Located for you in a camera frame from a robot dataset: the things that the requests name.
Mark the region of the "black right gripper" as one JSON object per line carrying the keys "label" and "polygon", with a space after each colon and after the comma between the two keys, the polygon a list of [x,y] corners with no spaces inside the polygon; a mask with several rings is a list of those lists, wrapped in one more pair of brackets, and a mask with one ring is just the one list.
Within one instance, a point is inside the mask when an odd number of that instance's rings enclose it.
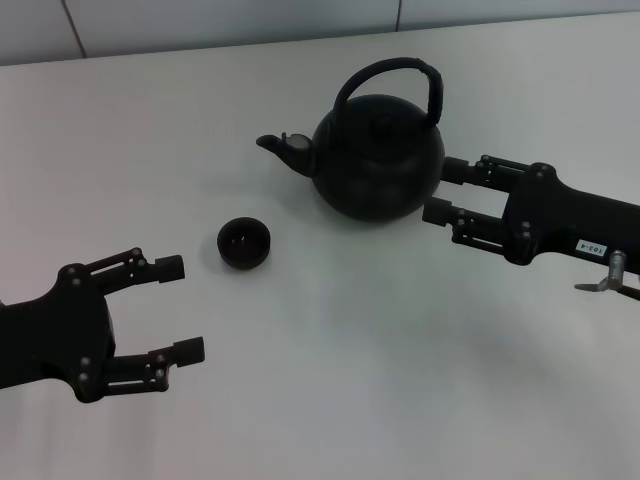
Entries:
{"label": "black right gripper", "polygon": [[423,208],[426,223],[452,228],[452,242],[505,257],[525,266],[543,253],[558,253],[600,265],[616,250],[625,269],[639,272],[639,207],[562,183],[556,170],[483,155],[471,165],[446,157],[442,180],[508,194],[502,219],[431,198]]}

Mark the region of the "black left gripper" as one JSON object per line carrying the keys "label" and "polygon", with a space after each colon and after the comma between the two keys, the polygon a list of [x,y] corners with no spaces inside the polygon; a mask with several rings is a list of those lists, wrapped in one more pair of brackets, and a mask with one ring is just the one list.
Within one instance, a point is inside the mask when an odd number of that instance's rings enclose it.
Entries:
{"label": "black left gripper", "polygon": [[140,247],[86,265],[63,267],[43,296],[1,306],[1,387],[60,380],[71,387],[77,400],[92,403],[106,395],[103,367],[107,362],[108,396],[165,392],[172,366],[205,360],[204,339],[112,358],[115,341],[105,296],[132,286],[184,278],[180,255],[150,261]]}

